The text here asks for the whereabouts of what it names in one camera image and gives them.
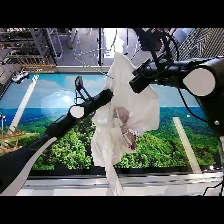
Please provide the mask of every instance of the equipment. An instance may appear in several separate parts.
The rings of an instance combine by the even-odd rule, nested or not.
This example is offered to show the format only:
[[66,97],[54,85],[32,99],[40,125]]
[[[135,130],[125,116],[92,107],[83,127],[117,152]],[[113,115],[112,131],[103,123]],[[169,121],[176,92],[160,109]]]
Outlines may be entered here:
[[[189,112],[199,118],[188,108],[180,89],[188,90],[190,94],[198,99],[207,117],[207,120],[199,119],[207,122],[214,130],[220,138],[223,149],[224,118],[222,114],[224,114],[224,77],[222,70],[224,70],[224,57],[196,58],[179,61],[179,54],[177,53],[177,59],[174,60],[167,37],[174,43],[177,52],[178,47],[173,37],[161,28],[157,31],[159,31],[159,35],[163,41],[166,54],[157,57],[151,31],[147,30],[146,33],[142,28],[133,29],[137,34],[141,34],[141,39],[147,44],[147,49],[151,51],[153,57],[153,61],[150,59],[147,60],[133,72],[135,77],[129,82],[133,91],[140,93],[149,84],[176,87]],[[80,91],[81,89],[86,92],[79,77],[76,80],[76,90]],[[0,173],[0,194],[16,195],[26,181],[33,163],[40,154],[58,138],[61,138],[80,119],[85,118],[110,102],[112,96],[113,94],[110,90],[103,90],[93,98],[84,99],[82,96],[84,103],[72,106],[66,116],[62,116],[47,128],[43,136],[20,150],[0,157],[0,170],[8,170],[7,174]]]

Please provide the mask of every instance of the gray floor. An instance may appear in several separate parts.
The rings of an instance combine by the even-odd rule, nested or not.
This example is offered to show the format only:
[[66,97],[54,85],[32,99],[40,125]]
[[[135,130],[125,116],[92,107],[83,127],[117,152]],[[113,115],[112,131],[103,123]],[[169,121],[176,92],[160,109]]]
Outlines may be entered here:
[[[58,66],[83,66],[83,64],[75,59],[75,56],[82,62],[91,65],[98,65],[98,51],[79,55],[98,49],[97,38],[99,35],[98,28],[93,28],[91,31],[89,28],[77,28],[77,35],[73,41],[73,49],[69,48],[68,40],[66,36],[60,36],[63,54],[61,59],[58,60]],[[140,48],[137,36],[132,29],[128,29],[128,45],[127,45],[127,28],[117,28],[116,40],[114,47],[111,45],[114,41],[116,34],[116,28],[104,28],[102,34],[102,48],[106,48],[102,53],[103,66],[110,66],[113,63],[113,54],[115,51],[120,53],[128,53],[127,57],[132,59],[135,52]],[[56,44],[56,49],[60,52],[59,45]],[[133,58],[132,62],[137,67],[141,65],[145,60],[151,57],[150,52],[139,51]]]

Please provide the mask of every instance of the blue sky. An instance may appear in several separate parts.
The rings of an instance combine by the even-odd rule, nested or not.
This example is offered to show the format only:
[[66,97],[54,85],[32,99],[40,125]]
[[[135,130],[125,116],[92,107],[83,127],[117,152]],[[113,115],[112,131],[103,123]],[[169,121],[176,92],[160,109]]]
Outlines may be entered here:
[[[75,78],[70,74],[41,74],[29,99],[27,108],[68,108],[74,103]],[[104,76],[83,75],[84,86],[90,95],[98,94],[104,87]],[[21,84],[12,83],[0,101],[0,108],[18,108],[29,84],[24,80]],[[177,89],[153,85],[159,95],[160,106],[182,107],[183,102]],[[189,106],[198,106],[197,101],[187,91],[183,91]]]

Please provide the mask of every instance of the white cloth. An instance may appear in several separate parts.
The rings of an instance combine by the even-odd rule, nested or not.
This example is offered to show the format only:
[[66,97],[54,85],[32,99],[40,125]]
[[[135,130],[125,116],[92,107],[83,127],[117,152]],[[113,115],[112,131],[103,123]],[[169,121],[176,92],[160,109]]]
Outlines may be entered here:
[[149,85],[140,94],[135,93],[129,81],[134,78],[135,66],[120,53],[115,53],[114,63],[105,78],[105,89],[113,92],[110,103],[96,111],[92,121],[96,131],[92,138],[91,150],[95,166],[105,167],[112,192],[120,195],[122,187],[113,165],[118,163],[125,153],[133,153],[122,135],[121,129],[114,122],[113,114],[117,106],[129,111],[126,127],[142,135],[145,131],[159,127],[158,95]]

